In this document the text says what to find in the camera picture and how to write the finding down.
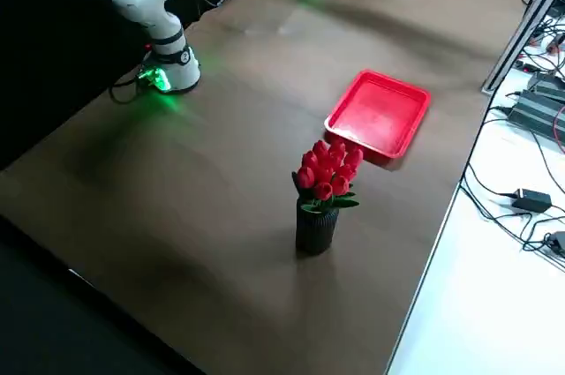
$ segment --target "power adapter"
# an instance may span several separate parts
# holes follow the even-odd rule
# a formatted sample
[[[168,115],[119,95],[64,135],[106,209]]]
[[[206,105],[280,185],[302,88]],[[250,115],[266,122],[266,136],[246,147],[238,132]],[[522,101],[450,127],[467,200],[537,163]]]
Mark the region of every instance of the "power adapter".
[[[555,254],[565,253],[565,231],[550,234],[547,238],[547,245]]]
[[[512,201],[512,207],[535,214],[542,214],[553,205],[549,194],[544,192],[520,188],[514,195],[516,198]]]

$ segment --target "black backdrop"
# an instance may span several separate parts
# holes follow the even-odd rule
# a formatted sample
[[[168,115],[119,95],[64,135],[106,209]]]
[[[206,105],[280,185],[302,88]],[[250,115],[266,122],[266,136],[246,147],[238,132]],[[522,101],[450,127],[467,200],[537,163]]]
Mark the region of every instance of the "black backdrop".
[[[110,0],[2,0],[0,6],[7,62],[0,71],[1,169],[138,64],[146,41]],[[209,10],[202,0],[169,0],[167,8],[185,26]]]

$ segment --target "black vase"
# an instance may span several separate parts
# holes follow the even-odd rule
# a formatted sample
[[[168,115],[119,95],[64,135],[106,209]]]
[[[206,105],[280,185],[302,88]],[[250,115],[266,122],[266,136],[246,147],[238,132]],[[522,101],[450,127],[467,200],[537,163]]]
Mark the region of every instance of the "black vase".
[[[326,251],[332,244],[339,209],[332,209],[324,214],[312,214],[303,210],[297,200],[297,250],[310,256]]]

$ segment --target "plastic tray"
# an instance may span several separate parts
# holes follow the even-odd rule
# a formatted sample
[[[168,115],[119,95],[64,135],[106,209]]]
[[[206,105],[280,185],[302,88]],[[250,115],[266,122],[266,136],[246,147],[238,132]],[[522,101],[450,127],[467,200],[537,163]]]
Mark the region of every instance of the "plastic tray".
[[[406,152],[430,100],[422,88],[365,70],[324,124],[335,135],[395,159]]]

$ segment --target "artificial tulip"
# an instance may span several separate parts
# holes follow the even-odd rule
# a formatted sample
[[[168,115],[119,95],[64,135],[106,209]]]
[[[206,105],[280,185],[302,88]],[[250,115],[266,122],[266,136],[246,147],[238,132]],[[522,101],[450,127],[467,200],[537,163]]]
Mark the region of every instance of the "artificial tulip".
[[[350,165],[353,170],[356,170],[362,161],[363,152],[360,148],[352,150],[349,154],[347,154],[347,156],[345,156],[345,159],[343,159],[343,163]]]
[[[345,143],[340,139],[335,139],[329,147],[329,153],[341,156],[342,160],[345,157]]]
[[[329,183],[334,175],[334,170],[328,166],[320,165],[316,170],[316,182],[317,183]]]
[[[336,196],[342,196],[350,190],[350,180],[345,176],[335,176],[331,184]]]
[[[314,197],[318,200],[326,201],[332,197],[333,190],[330,183],[319,183],[314,187]]]
[[[324,143],[321,139],[314,143],[314,147],[312,147],[312,151],[318,157],[318,161],[323,160],[328,155],[328,146]]]
[[[302,166],[307,166],[312,170],[316,170],[316,168],[318,168],[318,158],[312,150],[306,152],[306,154],[302,156]]]
[[[340,166],[338,169],[335,170],[335,176],[343,176],[347,178],[349,181],[353,179],[356,174],[357,171],[347,164]]]
[[[307,166],[303,166],[297,172],[297,184],[300,188],[312,188],[314,186],[314,171]]]

